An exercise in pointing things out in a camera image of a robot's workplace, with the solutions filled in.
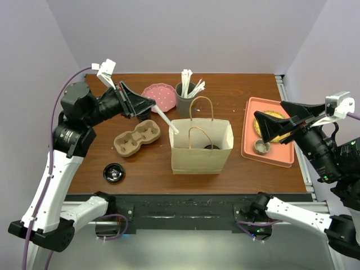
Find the cardboard two-cup carrier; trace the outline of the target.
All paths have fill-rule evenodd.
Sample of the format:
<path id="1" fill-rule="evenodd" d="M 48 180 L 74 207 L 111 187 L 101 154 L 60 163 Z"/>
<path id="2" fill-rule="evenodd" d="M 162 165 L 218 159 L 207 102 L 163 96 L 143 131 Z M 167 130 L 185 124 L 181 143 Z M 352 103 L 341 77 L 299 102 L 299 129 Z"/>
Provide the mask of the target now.
<path id="1" fill-rule="evenodd" d="M 121 157 L 135 154 L 142 145 L 148 145 L 160 138 L 160 127 L 153 120 L 145 120 L 134 130 L 124 132 L 114 139 L 114 147 Z"/>

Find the single white straw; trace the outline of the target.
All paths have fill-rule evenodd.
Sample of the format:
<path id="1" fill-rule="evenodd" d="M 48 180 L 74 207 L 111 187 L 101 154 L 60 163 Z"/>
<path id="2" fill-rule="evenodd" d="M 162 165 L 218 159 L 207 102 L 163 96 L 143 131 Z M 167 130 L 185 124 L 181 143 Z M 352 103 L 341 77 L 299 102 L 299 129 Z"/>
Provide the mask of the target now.
<path id="1" fill-rule="evenodd" d="M 175 127 L 175 125 L 169 120 L 169 118 L 162 112 L 162 110 L 157 105 L 154 105 L 152 108 L 163 119 L 163 121 L 165 121 L 167 125 L 169 125 L 169 128 L 173 131 L 174 134 L 179 133 L 179 130 Z"/>

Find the black coffee cup lid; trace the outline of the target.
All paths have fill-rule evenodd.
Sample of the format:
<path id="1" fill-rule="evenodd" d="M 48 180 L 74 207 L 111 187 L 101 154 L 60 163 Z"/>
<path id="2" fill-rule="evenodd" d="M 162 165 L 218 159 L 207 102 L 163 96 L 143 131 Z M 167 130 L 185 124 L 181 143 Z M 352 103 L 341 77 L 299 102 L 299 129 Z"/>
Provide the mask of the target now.
<path id="1" fill-rule="evenodd" d="M 207 145 L 204 147 L 204 149 L 208 149 L 208 150 L 220 150 L 221 148 L 216 146 L 216 145 Z"/>

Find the beige paper bag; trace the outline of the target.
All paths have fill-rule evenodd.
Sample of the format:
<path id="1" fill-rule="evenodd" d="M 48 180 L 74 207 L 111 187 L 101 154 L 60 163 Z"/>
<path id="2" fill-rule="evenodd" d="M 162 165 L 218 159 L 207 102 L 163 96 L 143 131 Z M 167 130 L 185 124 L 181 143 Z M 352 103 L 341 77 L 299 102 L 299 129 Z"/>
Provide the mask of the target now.
<path id="1" fill-rule="evenodd" d="M 169 128 L 171 166 L 173 174 L 220 174 L 234 145 L 233 130 L 229 120 L 194 118 L 172 120 L 179 130 L 174 134 Z M 204 149 L 216 145 L 220 150 Z"/>

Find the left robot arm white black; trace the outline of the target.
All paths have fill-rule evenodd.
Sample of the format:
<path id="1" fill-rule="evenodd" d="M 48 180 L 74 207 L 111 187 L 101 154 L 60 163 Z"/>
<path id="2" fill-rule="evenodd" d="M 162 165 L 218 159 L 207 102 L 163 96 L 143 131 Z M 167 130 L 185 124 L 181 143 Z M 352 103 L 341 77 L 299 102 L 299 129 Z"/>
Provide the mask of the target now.
<path id="1" fill-rule="evenodd" d="M 66 194 L 80 164 L 96 138 L 96 125 L 116 115 L 132 118 L 156 105 L 155 100 L 131 91 L 124 82 L 96 97 L 88 84 L 68 85 L 61 98 L 58 125 L 51 128 L 47 165 L 24 216 L 10 223 L 8 232 L 42 248 L 62 252 L 75 233 L 97 218 L 116 216 L 116 199 L 94 193 L 75 209 L 62 213 Z"/>

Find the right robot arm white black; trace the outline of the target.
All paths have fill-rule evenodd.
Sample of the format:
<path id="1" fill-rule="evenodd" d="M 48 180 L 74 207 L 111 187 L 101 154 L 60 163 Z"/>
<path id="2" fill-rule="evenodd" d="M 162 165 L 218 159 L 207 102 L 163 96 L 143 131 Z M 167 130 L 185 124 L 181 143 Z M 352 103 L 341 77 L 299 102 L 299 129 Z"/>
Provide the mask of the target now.
<path id="1" fill-rule="evenodd" d="M 359 259 L 359 138 L 342 145 L 335 141 L 339 126 L 333 120 L 334 132 L 326 136 L 320 120 L 331 120 L 329 105 L 305 105 L 282 101 L 281 107 L 289 118 L 280 119 L 261 111 L 254 116 L 264 142 L 285 135 L 282 144 L 296 142 L 313 169 L 318 182 L 335 184 L 331 192 L 336 195 L 349 214 L 325 215 L 296 207 L 279 198 L 260 192 L 248 207 L 248 215 L 274 223 L 288 222 L 323 235 L 328 245 L 340 254 Z"/>

